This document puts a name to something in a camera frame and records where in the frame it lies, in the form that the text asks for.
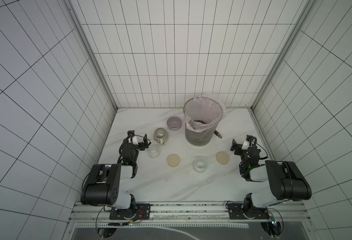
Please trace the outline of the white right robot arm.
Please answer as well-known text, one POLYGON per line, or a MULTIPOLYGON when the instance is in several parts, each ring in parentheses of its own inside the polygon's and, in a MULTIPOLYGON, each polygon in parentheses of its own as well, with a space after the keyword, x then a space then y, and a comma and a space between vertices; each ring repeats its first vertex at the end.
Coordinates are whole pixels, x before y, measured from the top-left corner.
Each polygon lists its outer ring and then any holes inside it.
POLYGON ((284 201, 309 200, 312 196, 311 187, 297 165, 294 162, 268 160, 268 156, 262 158, 262 149, 258 139, 251 135, 247 135, 242 144, 232 141, 230 151, 241 157, 241 177, 247 182, 269 184, 257 193, 247 194, 243 211, 267 209, 284 201))

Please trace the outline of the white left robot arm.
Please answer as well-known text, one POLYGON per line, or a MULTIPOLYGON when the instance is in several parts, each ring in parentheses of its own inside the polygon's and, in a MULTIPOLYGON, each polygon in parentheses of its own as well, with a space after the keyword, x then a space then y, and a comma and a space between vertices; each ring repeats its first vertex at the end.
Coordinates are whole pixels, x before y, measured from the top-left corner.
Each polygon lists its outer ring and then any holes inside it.
POLYGON ((119 157, 115 164, 92 166, 82 185, 81 203, 134 212, 135 198, 120 191, 120 181, 135 178, 139 152, 149 148, 150 145, 151 141, 147 135, 139 136, 134 130, 128 131, 127 137, 119 147, 119 157))

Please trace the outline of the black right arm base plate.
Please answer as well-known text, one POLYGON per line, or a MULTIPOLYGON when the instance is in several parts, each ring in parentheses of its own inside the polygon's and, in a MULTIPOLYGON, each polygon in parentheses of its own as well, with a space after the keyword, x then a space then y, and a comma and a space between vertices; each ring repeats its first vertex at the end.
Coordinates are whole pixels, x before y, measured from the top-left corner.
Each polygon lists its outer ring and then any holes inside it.
POLYGON ((226 209, 231 220, 269 220, 269 213, 266 209, 251 207, 247 209, 242 203, 227 202, 226 209))

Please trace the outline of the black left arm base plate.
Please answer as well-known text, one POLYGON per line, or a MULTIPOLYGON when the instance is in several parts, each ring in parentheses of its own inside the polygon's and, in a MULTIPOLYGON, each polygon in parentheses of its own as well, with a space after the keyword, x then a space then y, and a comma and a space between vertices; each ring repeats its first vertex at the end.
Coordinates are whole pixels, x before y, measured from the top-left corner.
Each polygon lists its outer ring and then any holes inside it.
POLYGON ((135 204, 128 209, 112 209, 109 219, 113 221, 138 221, 150 218, 151 204, 135 204))

